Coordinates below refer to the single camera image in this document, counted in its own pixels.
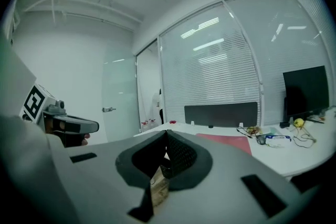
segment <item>horizontal blinds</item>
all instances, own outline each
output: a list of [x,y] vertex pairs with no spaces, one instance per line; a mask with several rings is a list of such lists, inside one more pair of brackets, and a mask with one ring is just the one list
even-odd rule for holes
[[333,71],[331,103],[336,104],[336,26],[324,0],[298,0],[315,23],[327,48]]
[[228,0],[256,54],[264,86],[265,124],[283,119],[283,73],[325,66],[332,93],[332,72],[324,43],[297,0]]
[[184,106],[258,103],[254,61],[222,5],[203,10],[160,37],[166,119],[185,122]]

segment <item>computer mouse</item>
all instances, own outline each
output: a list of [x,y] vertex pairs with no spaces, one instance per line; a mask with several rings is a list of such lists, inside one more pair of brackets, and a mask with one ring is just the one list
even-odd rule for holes
[[264,135],[259,135],[256,137],[258,144],[265,145],[266,144],[266,137]]

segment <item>monitor screen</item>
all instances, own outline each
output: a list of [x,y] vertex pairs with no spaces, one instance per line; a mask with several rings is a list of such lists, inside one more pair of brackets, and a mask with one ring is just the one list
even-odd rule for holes
[[288,116],[318,112],[329,107],[328,81],[324,66],[287,72],[283,75]]

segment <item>red object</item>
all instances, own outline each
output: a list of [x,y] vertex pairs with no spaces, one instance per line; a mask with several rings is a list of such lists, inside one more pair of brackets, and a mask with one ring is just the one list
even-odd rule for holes
[[252,155],[250,145],[248,143],[247,137],[244,136],[221,136],[221,135],[211,135],[211,134],[196,134],[197,136],[210,139],[212,141],[222,143],[225,145],[231,145],[245,151],[246,153]]

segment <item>door handle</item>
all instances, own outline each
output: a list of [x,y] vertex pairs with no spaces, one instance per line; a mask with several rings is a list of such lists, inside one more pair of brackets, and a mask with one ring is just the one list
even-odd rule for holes
[[102,109],[103,113],[105,113],[105,112],[111,112],[111,111],[113,111],[113,110],[117,110],[117,109],[114,109],[113,107],[103,108],[103,109]]

